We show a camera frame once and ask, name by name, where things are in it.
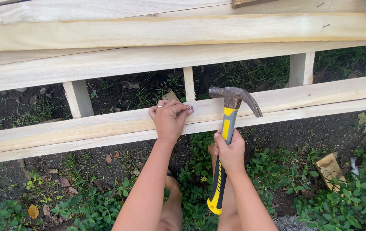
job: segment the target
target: hammer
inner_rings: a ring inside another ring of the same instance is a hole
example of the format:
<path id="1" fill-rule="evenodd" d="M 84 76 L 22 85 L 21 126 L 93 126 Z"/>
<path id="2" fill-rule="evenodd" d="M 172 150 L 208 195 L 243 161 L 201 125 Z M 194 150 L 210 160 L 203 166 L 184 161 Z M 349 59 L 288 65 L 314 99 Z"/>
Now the hammer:
<path id="1" fill-rule="evenodd" d="M 256 117 L 262 116 L 261 110 L 255 99 L 244 89 L 237 87 L 211 87 L 209 96 L 212 98 L 224 98 L 224 117 L 221 135 L 226 140 L 226 144 L 231 144 L 231 138 L 234 132 L 234 123 L 236 122 L 237 111 L 240 108 L 241 101 L 250 106 Z M 217 157 L 216 168 L 214 171 L 213 191 L 207 200 L 210 210 L 219 215 L 221 214 L 221 204 L 223 202 L 224 187 L 226 186 L 226 171 L 221 166 L 220 159 Z"/>

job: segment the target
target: vertical wooden slat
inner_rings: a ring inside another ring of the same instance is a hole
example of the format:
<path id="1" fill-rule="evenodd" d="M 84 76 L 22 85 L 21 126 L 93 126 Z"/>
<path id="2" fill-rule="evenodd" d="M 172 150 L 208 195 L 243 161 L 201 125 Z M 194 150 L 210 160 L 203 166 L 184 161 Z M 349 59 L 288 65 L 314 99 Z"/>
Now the vertical wooden slat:
<path id="1" fill-rule="evenodd" d="M 289 87 L 313 84 L 315 54 L 315 52 L 308 52 L 291 55 Z"/>
<path id="2" fill-rule="evenodd" d="M 194 91 L 193 67 L 184 67 L 184 85 L 186 88 L 186 102 L 196 101 L 196 92 Z"/>
<path id="3" fill-rule="evenodd" d="M 74 119 L 94 116 L 85 80 L 63 82 L 63 87 Z"/>

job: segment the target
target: soil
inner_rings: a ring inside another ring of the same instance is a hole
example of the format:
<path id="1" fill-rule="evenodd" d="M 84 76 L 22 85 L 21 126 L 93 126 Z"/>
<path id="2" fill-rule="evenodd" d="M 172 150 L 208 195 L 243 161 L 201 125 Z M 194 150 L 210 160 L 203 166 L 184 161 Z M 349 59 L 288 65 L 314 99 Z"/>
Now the soil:
<path id="1" fill-rule="evenodd" d="M 194 68 L 195 87 L 200 99 L 201 97 L 207 97 L 206 92 L 211 85 L 218 85 L 215 81 L 218 75 L 216 68 L 215 65 Z M 182 69 L 87 80 L 89 94 L 93 95 L 93 90 L 96 90 L 99 96 L 91 99 L 95 115 L 113 113 L 115 108 L 125 111 L 153 106 L 161 99 L 162 94 L 169 89 L 173 90 L 179 98 L 184 97 L 184 82 L 179 76 L 179 71 L 182 71 Z M 125 84 L 122 81 L 128 81 L 130 84 L 139 83 L 139 87 L 124 88 Z M 51 93 L 53 98 L 47 98 L 39 93 L 39 90 L 43 87 L 47 88 L 47 93 Z M 256 81 L 254 90 L 268 90 L 276 87 L 278 87 L 278 83 Z M 25 92 L 9 90 L 0 93 L 0 118 L 2 119 L 0 128 L 12 128 L 13 123 L 16 126 L 16 122 L 13 121 L 16 121 L 18 116 L 18 105 L 22 108 L 27 107 L 30 104 L 30 98 L 34 95 L 40 95 L 41 98 L 54 102 L 57 107 L 47 117 L 47 120 L 71 118 L 62 84 L 29 87 Z M 17 103 L 13 97 L 19 97 L 20 103 Z M 349 171 L 349 157 L 354 149 L 362 147 L 361 141 L 366 135 L 365 126 L 359 125 L 357 116 L 359 113 L 361 112 L 240 128 L 241 132 L 252 131 L 246 141 L 246 161 L 248 162 L 251 159 L 254 152 L 260 152 L 266 148 L 269 148 L 270 151 L 276 151 L 278 148 L 295 150 L 298 156 L 304 160 L 304 156 L 312 147 L 314 149 L 327 149 L 328 153 L 336 152 L 337 160 L 343 171 Z M 26 158 L 24 159 L 24 166 L 18 161 L 1 162 L 0 202 L 6 199 L 23 199 L 28 204 L 38 204 L 42 198 L 49 197 L 49 194 L 54 194 L 54 197 L 51 198 L 52 201 L 58 201 L 58 196 L 65 196 L 70 193 L 54 181 L 62 176 L 69 178 L 69 180 L 71 180 L 71 177 L 76 177 L 68 175 L 75 172 L 73 169 L 77 170 L 84 180 L 93 182 L 95 186 L 112 188 L 119 181 L 121 182 L 125 176 L 130 176 L 130 171 L 137 169 L 138 163 L 144 163 L 147 160 L 154 142 L 155 140 L 148 140 Z M 193 157 L 193 153 L 188 148 L 189 145 L 190 136 L 181 136 L 170 158 L 169 167 L 173 173 L 179 173 L 180 169 Z M 106 161 L 107 155 L 113 160 L 111 163 Z M 70 160 L 74 160 L 72 165 L 68 164 Z M 59 173 L 48 173 L 49 169 L 58 169 Z M 50 185 L 47 191 L 35 191 L 38 192 L 38 195 L 30 195 L 33 190 L 26 189 L 25 184 L 28 181 L 27 175 L 33 172 L 40 175 L 45 183 Z M 324 188 L 323 181 L 320 178 L 316 183 L 316 187 Z M 292 203 L 292 194 L 283 193 L 282 189 L 274 192 L 273 204 L 279 204 L 276 208 L 279 217 L 295 215 L 295 210 L 290 208 Z"/>

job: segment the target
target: dirt ground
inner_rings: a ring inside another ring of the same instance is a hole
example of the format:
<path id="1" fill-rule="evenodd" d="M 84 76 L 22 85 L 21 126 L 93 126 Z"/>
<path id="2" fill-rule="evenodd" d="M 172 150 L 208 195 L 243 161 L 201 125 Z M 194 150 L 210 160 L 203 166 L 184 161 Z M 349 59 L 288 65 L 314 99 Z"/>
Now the dirt ground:
<path id="1" fill-rule="evenodd" d="M 287 62 L 287 58 L 274 57 L 259 61 L 246 60 L 194 67 L 197 97 L 207 98 L 210 86 L 234 85 L 250 92 L 282 88 L 288 81 Z M 277 65 L 276 72 L 267 74 L 261 70 L 264 68 L 261 65 L 271 64 Z M 178 98 L 182 98 L 185 92 L 184 78 L 181 74 L 182 69 L 152 71 L 91 79 L 86 83 L 92 96 L 93 110 L 95 115 L 98 115 L 153 106 L 170 89 Z M 319 73 L 321 78 L 317 78 L 317 82 L 331 80 L 331 77 L 327 77 L 327 74 L 324 77 L 324 74 Z M 134 86 L 138 84 L 138 87 L 129 89 L 124 81 Z M 42 88 L 47 89 L 44 94 L 40 92 Z M 37 103 L 33 105 L 31 98 L 35 95 Z M 349 171 L 349 157 L 354 149 L 363 146 L 362 140 L 366 135 L 365 125 L 359 123 L 360 113 L 362 111 L 239 128 L 247 139 L 245 162 L 248 162 L 255 152 L 266 148 L 274 152 L 278 148 L 296 151 L 302 159 L 311 149 L 321 149 L 327 150 L 327 153 L 336 152 L 343 171 Z M 62 84 L 29 87 L 25 92 L 0 92 L 1 129 L 27 126 L 55 118 L 71 118 Z M 148 140 L 26 158 L 23 161 L 1 162 L 0 202 L 7 199 L 22 200 L 27 204 L 37 204 L 42 200 L 59 201 L 59 198 L 70 194 L 67 189 L 54 182 L 62 175 L 76 179 L 79 182 L 78 187 L 93 183 L 104 189 L 113 188 L 125 176 L 130 176 L 132 170 L 138 169 L 139 163 L 147 160 L 154 142 L 155 140 Z M 179 173 L 193 157 L 189 146 L 190 136 L 181 136 L 171 155 L 169 167 L 172 172 Z M 111 163 L 106 161 L 107 155 L 113 157 Z M 49 173 L 53 172 L 51 169 L 58 169 L 58 173 Z M 44 187 L 27 188 L 29 177 L 35 175 L 40 176 L 48 185 L 46 190 Z M 324 187 L 320 179 L 317 183 L 317 187 Z M 279 217 L 295 215 L 295 210 L 290 208 L 293 197 L 293 194 L 286 194 L 282 190 L 274 193 L 273 204 L 278 204 L 276 212 Z"/>

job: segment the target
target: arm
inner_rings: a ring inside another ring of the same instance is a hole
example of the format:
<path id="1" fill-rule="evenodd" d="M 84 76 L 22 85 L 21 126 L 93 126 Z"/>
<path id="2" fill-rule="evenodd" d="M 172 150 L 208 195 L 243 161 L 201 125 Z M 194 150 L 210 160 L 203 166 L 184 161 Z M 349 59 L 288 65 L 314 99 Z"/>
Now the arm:
<path id="1" fill-rule="evenodd" d="M 156 125 L 158 139 L 125 201 L 112 231 L 157 230 L 163 206 L 164 180 L 171 151 L 183 132 L 191 106 L 177 100 L 160 100 L 149 115 Z"/>
<path id="2" fill-rule="evenodd" d="M 220 133 L 215 133 L 215 155 L 220 156 L 233 185 L 234 199 L 240 217 L 242 230 L 278 230 L 244 168 L 245 143 L 237 129 L 234 129 L 231 144 L 227 145 Z"/>

